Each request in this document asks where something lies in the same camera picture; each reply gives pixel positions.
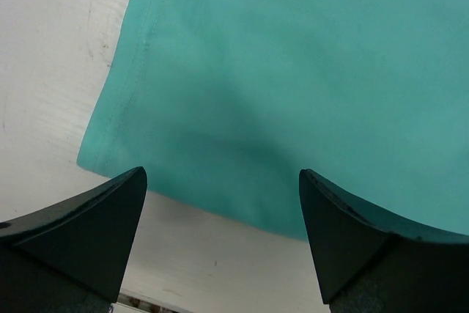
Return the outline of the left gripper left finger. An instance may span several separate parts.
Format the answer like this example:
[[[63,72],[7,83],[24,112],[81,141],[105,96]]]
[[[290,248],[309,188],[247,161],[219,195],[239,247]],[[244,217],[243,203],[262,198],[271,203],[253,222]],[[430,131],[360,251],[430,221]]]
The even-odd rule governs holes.
[[[1,223],[2,312],[112,312],[147,192],[143,167]]]

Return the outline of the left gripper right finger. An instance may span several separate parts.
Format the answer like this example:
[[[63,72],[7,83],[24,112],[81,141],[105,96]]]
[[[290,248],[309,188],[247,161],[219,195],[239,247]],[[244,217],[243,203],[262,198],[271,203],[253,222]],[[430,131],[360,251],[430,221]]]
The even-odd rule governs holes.
[[[332,312],[466,312],[468,237],[374,205],[310,169],[300,205]]]

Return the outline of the mint green t-shirt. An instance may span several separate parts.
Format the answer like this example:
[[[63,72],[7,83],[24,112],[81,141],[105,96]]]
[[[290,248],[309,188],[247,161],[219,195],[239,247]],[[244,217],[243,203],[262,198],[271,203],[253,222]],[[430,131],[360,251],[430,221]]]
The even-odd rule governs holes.
[[[77,163],[297,239],[312,169],[468,232],[468,0],[130,0]]]

